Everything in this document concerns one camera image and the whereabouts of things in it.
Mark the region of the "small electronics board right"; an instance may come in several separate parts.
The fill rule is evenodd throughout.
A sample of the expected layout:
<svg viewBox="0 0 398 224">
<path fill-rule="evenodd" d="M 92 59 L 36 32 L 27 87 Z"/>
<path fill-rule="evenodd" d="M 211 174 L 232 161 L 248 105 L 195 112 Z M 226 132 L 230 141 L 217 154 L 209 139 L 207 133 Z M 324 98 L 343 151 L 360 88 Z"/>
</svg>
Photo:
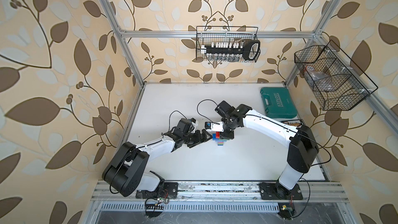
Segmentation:
<svg viewBox="0 0 398 224">
<path fill-rule="evenodd" d="M 278 203 L 278 215 L 282 219 L 291 220 L 295 215 L 295 207 L 291 204 Z"/>
</svg>

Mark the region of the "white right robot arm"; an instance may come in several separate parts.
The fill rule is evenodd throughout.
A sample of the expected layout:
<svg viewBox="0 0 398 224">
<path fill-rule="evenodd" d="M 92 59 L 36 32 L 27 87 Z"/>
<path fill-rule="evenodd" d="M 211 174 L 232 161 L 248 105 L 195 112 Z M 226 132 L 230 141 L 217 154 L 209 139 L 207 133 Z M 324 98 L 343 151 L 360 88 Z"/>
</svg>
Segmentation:
<svg viewBox="0 0 398 224">
<path fill-rule="evenodd" d="M 221 117 L 221 135 L 224 139 L 233 139 L 234 130 L 238 127 L 249 128 L 288 148 L 287 165 L 276 183 L 279 190 L 291 191 L 300 178 L 308 173 L 319 153 L 312 130 L 306 125 L 295 127 L 284 124 L 260 114 L 250 106 L 241 104 L 235 108 L 226 101 L 222 101 L 215 111 Z"/>
</svg>

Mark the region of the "green plastic tool case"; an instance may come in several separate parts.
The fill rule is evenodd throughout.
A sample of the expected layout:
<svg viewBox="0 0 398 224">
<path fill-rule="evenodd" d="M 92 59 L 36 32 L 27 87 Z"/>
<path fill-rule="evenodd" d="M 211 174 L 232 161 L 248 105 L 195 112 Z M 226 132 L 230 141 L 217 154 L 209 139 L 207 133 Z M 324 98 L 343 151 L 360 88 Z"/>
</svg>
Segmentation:
<svg viewBox="0 0 398 224">
<path fill-rule="evenodd" d="M 272 119 L 293 119 L 297 117 L 289 90 L 283 87 L 263 87 L 260 90 L 265 115 Z"/>
</svg>

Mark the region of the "small electronics board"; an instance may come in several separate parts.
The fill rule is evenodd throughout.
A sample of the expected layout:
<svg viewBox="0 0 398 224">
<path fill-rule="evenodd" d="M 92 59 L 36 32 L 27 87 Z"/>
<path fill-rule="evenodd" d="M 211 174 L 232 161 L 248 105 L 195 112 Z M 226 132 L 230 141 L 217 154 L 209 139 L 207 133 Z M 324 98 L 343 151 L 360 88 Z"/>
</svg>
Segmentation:
<svg viewBox="0 0 398 224">
<path fill-rule="evenodd" d="M 155 218 L 161 215 L 165 207 L 169 204 L 170 198 L 167 191 L 163 191 L 159 196 L 149 198 L 145 201 L 145 215 L 148 218 Z"/>
<path fill-rule="evenodd" d="M 278 203 L 278 215 L 282 219 L 291 220 L 295 215 L 295 207 L 291 204 Z"/>
</svg>

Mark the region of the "small electronics board left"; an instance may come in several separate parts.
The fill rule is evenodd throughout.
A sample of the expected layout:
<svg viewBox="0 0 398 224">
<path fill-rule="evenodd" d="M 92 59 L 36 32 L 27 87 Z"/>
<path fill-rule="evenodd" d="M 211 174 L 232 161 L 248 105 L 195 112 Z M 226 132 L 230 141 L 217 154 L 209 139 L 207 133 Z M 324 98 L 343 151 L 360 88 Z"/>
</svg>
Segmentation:
<svg viewBox="0 0 398 224">
<path fill-rule="evenodd" d="M 170 198 L 167 191 L 163 191 L 159 196 L 149 198 L 145 201 L 145 215 L 148 218 L 155 218 L 161 215 L 165 207 L 169 204 Z"/>
</svg>

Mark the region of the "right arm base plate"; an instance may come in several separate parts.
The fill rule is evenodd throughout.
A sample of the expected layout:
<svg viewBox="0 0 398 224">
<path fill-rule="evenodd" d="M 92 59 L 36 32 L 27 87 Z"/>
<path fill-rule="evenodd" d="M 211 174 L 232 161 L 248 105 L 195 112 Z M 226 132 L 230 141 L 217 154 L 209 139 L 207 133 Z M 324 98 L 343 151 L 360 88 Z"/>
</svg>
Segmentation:
<svg viewBox="0 0 398 224">
<path fill-rule="evenodd" d="M 303 195 L 298 184 L 295 184 L 293 189 L 289 190 L 279 182 L 261 182 L 259 190 L 262 200 L 303 200 Z"/>
</svg>

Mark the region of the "plastic bag in basket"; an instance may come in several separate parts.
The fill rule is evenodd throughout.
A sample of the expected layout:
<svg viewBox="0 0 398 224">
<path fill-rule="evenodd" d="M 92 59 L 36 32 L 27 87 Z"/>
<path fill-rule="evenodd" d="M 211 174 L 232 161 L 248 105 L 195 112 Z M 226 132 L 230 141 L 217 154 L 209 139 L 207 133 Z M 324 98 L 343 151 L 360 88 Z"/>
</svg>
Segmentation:
<svg viewBox="0 0 398 224">
<path fill-rule="evenodd" d="M 332 77 L 324 72 L 316 71 L 313 66 L 305 66 L 305 71 L 309 75 L 310 85 L 316 91 L 334 91 Z"/>
</svg>

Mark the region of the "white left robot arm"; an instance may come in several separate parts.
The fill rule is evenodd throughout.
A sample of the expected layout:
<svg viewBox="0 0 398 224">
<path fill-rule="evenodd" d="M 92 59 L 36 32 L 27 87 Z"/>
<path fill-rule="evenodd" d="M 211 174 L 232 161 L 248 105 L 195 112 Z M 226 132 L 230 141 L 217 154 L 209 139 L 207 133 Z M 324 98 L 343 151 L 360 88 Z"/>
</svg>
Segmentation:
<svg viewBox="0 0 398 224">
<path fill-rule="evenodd" d="M 154 171 L 146 174 L 147 163 L 182 145 L 193 148 L 212 139 L 205 129 L 200 131 L 196 127 L 194 118 L 182 118 L 159 139 L 140 145 L 125 142 L 102 173 L 102 180 L 109 184 L 112 194 L 128 197 L 137 191 L 143 199 L 160 197 L 167 193 L 165 179 Z"/>
</svg>

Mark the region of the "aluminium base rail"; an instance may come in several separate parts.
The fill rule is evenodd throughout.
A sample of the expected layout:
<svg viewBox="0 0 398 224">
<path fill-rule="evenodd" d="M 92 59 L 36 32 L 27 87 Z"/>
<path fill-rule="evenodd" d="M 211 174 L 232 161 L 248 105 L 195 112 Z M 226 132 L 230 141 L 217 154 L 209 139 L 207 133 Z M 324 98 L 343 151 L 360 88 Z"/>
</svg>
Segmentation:
<svg viewBox="0 0 398 224">
<path fill-rule="evenodd" d="M 340 183 L 331 181 L 300 181 L 303 200 L 262 200 L 261 181 L 165 181 L 178 183 L 179 202 L 289 202 L 348 203 Z"/>
</svg>

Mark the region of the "black socket set holder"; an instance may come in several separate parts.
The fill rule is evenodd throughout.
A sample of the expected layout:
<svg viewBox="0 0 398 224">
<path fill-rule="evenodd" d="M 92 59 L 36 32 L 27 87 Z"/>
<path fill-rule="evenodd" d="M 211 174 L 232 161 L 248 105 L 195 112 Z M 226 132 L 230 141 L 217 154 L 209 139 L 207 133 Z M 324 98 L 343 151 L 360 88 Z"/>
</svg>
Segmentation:
<svg viewBox="0 0 398 224">
<path fill-rule="evenodd" d="M 239 42 L 201 45 L 198 52 L 211 62 L 256 62 L 261 54 L 260 45 L 259 40 L 241 39 Z"/>
</svg>

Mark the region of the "black charging board with connectors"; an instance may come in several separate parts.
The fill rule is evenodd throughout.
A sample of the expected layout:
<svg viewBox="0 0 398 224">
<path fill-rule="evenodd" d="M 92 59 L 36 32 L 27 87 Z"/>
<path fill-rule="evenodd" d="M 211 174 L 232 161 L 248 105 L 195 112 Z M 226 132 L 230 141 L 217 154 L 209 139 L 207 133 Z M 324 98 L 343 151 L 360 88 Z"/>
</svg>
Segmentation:
<svg viewBox="0 0 398 224">
<path fill-rule="evenodd" d="M 305 125 L 304 121 L 301 119 L 291 119 L 291 120 L 283 120 L 281 121 L 281 123 L 287 124 L 287 125 L 291 125 L 291 126 L 295 126 L 297 128 Z"/>
</svg>

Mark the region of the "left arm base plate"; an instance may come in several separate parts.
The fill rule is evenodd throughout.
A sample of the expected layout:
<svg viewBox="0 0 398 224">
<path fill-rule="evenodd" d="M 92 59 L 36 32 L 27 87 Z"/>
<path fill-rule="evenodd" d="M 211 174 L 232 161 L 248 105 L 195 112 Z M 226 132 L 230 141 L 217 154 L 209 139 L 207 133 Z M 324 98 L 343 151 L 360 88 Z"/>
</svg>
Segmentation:
<svg viewBox="0 0 398 224">
<path fill-rule="evenodd" d="M 149 199 L 160 195 L 163 191 L 167 191 L 170 199 L 176 199 L 178 194 L 178 183 L 176 182 L 163 182 L 158 185 L 155 191 L 141 190 L 137 191 L 137 199 Z"/>
</svg>

